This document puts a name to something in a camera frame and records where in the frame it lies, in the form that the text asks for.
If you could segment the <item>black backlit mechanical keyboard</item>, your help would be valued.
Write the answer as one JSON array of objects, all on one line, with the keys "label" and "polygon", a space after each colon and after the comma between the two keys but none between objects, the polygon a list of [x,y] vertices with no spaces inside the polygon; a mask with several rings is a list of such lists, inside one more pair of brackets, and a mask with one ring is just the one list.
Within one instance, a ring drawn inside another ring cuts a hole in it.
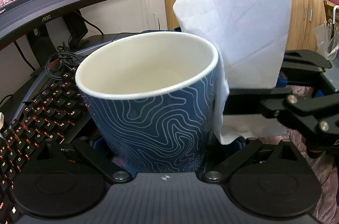
[{"label": "black backlit mechanical keyboard", "polygon": [[13,223],[20,216],[14,181],[42,143],[69,143],[90,120],[75,71],[70,68],[55,78],[45,75],[34,83],[1,129],[1,223]]}]

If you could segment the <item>blue patterned ceramic mug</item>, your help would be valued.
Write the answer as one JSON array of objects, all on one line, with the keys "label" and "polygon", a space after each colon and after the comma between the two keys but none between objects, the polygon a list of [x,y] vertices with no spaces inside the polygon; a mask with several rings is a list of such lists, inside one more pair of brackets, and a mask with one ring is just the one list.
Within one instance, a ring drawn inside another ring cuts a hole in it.
[{"label": "blue patterned ceramic mug", "polygon": [[75,82],[114,163],[132,175],[197,171],[213,132],[218,60],[208,40],[173,31],[88,55]]}]

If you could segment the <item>white paper tissue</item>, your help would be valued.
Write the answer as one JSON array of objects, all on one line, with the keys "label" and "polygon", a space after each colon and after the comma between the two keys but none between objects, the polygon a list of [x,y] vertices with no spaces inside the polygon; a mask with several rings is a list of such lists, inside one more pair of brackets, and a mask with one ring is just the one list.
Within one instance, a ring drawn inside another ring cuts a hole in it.
[{"label": "white paper tissue", "polygon": [[231,89],[276,86],[290,28],[292,0],[176,0],[183,32],[205,38],[219,52],[214,134],[223,145],[238,137],[276,137],[287,128],[273,119],[224,116]]}]

